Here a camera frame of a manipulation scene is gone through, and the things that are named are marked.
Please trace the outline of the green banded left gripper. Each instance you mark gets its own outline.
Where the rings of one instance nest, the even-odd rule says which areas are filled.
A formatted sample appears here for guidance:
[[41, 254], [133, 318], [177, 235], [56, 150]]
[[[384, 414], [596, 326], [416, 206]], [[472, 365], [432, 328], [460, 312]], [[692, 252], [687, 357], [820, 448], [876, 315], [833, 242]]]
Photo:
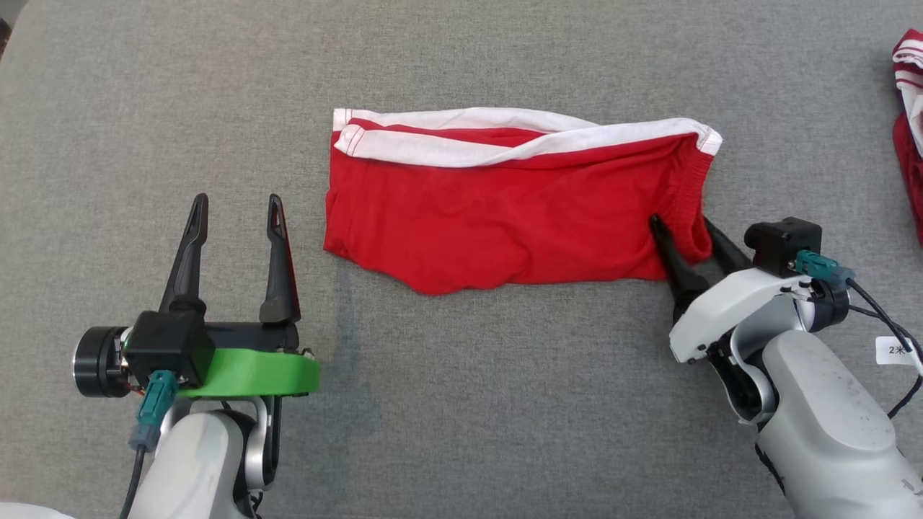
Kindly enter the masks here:
[[[270, 261], [265, 300], [258, 318], [264, 325], [283, 326], [302, 318], [296, 272], [283, 201], [268, 197], [266, 227]], [[208, 236], [208, 195], [195, 196], [164, 289], [159, 312], [206, 312], [199, 298], [202, 247]], [[206, 326], [216, 350], [210, 371], [201, 385], [177, 376], [178, 394], [191, 399], [244, 399], [254, 396], [304, 396], [319, 390], [321, 368], [300, 348], [297, 328], [268, 327], [258, 323], [221, 322]], [[131, 327], [92, 327], [72, 355], [72, 377], [86, 397], [122, 398], [131, 392], [145, 394], [147, 381], [131, 371], [124, 352]]]

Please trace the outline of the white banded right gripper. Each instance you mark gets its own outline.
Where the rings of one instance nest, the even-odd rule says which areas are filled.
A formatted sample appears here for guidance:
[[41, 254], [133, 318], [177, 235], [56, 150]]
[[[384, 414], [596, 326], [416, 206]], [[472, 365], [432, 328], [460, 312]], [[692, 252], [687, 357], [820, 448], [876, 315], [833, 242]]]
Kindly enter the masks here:
[[726, 276], [715, 285], [686, 262], [660, 216], [649, 219], [674, 299], [669, 347], [676, 361], [705, 359], [725, 335], [743, 335], [747, 327], [766, 325], [774, 337], [786, 329], [817, 332], [844, 321], [851, 302], [845, 285], [788, 268], [781, 275], [752, 268], [751, 259], [709, 218], [705, 225], [713, 259]]

